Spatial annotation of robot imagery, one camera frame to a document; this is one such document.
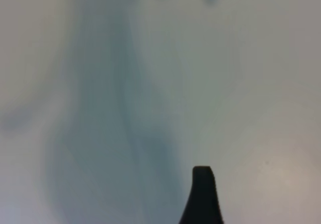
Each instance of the black plastic tip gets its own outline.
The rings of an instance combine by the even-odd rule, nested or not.
[[[192,189],[180,224],[223,224],[215,178],[209,166],[193,168]]]

